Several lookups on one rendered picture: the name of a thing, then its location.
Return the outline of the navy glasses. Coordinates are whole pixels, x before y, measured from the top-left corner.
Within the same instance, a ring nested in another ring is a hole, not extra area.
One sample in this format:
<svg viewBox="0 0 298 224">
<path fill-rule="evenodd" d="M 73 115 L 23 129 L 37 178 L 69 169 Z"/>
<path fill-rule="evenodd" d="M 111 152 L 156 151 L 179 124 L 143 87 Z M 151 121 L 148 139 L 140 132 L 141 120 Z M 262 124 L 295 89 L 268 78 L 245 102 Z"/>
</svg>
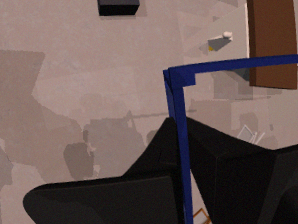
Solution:
<svg viewBox="0 0 298 224">
<path fill-rule="evenodd" d="M 190 179 L 189 165 L 189 137 L 188 123 L 186 123 L 185 93 L 186 85 L 196 84 L 194 73 L 205 73 L 213 71 L 230 71 L 238 68 L 262 67 L 262 65 L 298 64 L 298 53 L 295 55 L 275 55 L 261 57 L 245 57 L 245 59 L 229 59 L 221 61 L 204 61 L 180 65 L 164 71 L 166 97 L 168 97 L 169 117 L 174 117 L 177 124 L 178 144 L 180 144 L 181 155 L 181 181 L 182 194 L 184 194 L 184 220 L 185 224 L 193 224 L 192 204 L 192 179 Z"/>
</svg>

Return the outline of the black rectangular block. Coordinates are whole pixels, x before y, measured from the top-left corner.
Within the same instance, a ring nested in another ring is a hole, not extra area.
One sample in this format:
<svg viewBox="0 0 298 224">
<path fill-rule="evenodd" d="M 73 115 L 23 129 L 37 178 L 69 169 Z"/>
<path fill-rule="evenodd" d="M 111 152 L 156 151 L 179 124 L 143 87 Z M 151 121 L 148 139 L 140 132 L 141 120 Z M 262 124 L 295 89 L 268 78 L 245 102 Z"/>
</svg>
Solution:
<svg viewBox="0 0 298 224">
<path fill-rule="evenodd" d="M 98 16 L 136 15 L 138 0 L 97 0 Z"/>
</svg>

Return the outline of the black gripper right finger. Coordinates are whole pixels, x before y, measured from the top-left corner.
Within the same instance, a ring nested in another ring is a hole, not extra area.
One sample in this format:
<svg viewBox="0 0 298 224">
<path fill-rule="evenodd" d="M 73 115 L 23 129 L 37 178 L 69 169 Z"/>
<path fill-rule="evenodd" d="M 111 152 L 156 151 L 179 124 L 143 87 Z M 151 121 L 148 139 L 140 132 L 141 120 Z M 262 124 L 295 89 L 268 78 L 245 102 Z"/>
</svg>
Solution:
<svg viewBox="0 0 298 224">
<path fill-rule="evenodd" d="M 298 144 L 267 149 L 186 116 L 189 165 L 213 224 L 271 224 L 298 185 Z"/>
</svg>

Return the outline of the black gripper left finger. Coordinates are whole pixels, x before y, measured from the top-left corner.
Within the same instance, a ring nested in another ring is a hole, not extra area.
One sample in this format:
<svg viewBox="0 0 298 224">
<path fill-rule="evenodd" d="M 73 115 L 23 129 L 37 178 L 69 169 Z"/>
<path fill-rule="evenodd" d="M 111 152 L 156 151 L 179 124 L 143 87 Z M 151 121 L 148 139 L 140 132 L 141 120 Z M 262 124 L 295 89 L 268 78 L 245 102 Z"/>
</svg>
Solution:
<svg viewBox="0 0 298 224">
<path fill-rule="evenodd" d="M 185 224 L 177 124 L 166 117 L 122 176 L 43 184 L 23 197 L 35 224 Z"/>
</svg>

